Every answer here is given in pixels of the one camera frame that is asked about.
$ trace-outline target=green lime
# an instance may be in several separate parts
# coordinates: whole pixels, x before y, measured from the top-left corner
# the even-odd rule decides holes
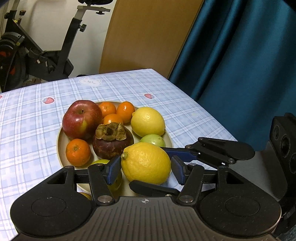
[[[96,161],[92,162],[91,165],[97,164],[97,163],[107,164],[108,162],[109,162],[109,160],[107,160],[107,159],[100,159],[100,160],[96,160]]]
[[[156,134],[146,135],[140,140],[140,142],[147,142],[159,147],[165,147],[165,141],[163,140],[163,138]]]
[[[85,193],[85,192],[80,192],[83,196],[85,196],[88,200],[92,200],[91,195]]]
[[[91,165],[97,164],[97,163],[107,164],[108,162],[109,162],[109,160],[107,160],[107,159],[100,159],[100,160],[96,160],[96,161],[92,162]],[[110,189],[110,191],[116,191],[120,187],[121,182],[122,182],[122,173],[120,171],[118,173],[114,183],[112,185],[108,186],[108,188]]]

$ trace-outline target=lemon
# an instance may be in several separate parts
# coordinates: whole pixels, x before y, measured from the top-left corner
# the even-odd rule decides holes
[[[140,137],[157,134],[161,136],[165,132],[165,121],[161,114],[150,107],[137,109],[131,118],[131,128]]]
[[[160,147],[146,142],[128,146],[121,155],[121,168],[129,181],[162,184],[170,175],[170,158]]]

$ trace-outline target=apple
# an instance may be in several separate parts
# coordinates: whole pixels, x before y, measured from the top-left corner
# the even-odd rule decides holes
[[[96,103],[90,100],[77,100],[64,114],[62,128],[70,139],[86,141],[94,136],[96,128],[101,123],[102,111]]]

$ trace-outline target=orange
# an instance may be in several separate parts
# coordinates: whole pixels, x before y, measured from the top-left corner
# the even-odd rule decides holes
[[[109,114],[109,115],[105,116],[105,118],[103,119],[103,124],[104,125],[108,125],[111,122],[116,122],[116,123],[120,123],[120,124],[123,125],[122,118],[117,114]]]
[[[116,107],[111,102],[106,101],[98,105],[101,108],[103,118],[109,114],[116,114]]]
[[[135,107],[133,106],[133,104],[128,101],[124,101],[120,103],[119,106],[117,107],[116,114],[119,115],[122,118],[123,123],[126,124],[131,121],[132,114],[134,112],[135,112]]]
[[[66,147],[66,157],[73,166],[84,165],[91,157],[89,144],[81,139],[70,141]]]

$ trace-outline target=tablecloth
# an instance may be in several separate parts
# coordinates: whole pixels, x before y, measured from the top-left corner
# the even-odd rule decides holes
[[[158,110],[174,147],[192,144],[200,136],[235,140],[199,104],[152,69],[71,78],[2,93],[0,240],[17,234],[9,216],[14,200],[61,168],[57,134],[64,113],[79,99],[130,101]]]

